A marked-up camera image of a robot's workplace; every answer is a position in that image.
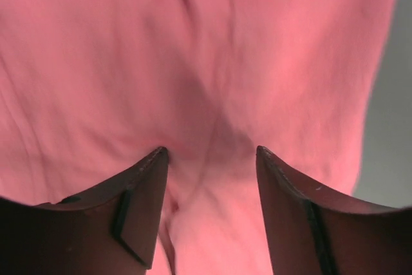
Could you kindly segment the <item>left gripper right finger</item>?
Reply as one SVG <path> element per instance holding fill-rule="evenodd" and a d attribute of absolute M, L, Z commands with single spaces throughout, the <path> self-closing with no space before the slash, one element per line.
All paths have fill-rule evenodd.
<path fill-rule="evenodd" d="M 340 193 L 257 148 L 274 274 L 410 274 L 411 209 Z"/>

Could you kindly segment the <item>salmon pink t shirt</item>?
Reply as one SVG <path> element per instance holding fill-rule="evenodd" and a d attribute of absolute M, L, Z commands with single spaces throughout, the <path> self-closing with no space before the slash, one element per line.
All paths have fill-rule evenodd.
<path fill-rule="evenodd" d="M 270 274 L 256 148 L 350 194 L 395 0 L 1 0 L 1 194 L 57 202 L 158 146 L 153 274 Z"/>

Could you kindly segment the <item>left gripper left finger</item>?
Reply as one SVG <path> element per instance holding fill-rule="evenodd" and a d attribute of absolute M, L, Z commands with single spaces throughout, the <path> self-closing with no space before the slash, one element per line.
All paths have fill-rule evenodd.
<path fill-rule="evenodd" d="M 153 263 L 169 157 L 160 147 L 57 204 L 1 200 L 2 274 L 145 274 Z"/>

